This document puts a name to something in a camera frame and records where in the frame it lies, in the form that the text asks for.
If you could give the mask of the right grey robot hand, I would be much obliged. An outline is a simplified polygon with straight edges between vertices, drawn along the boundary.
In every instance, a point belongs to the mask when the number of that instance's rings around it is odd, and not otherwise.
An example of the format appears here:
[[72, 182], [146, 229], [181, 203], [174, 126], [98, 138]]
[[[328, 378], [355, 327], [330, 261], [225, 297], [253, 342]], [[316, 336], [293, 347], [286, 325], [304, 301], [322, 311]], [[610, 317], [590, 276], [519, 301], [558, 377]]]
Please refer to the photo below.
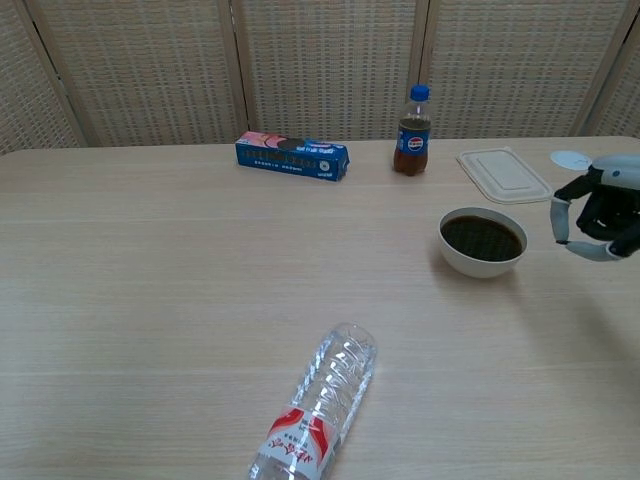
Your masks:
[[[569, 208], [582, 197], [586, 203], [576, 226], [589, 242], [570, 238]], [[582, 258], [608, 262], [633, 255], [639, 250], [639, 156], [593, 160], [586, 173], [554, 192], [550, 222], [556, 243]]]

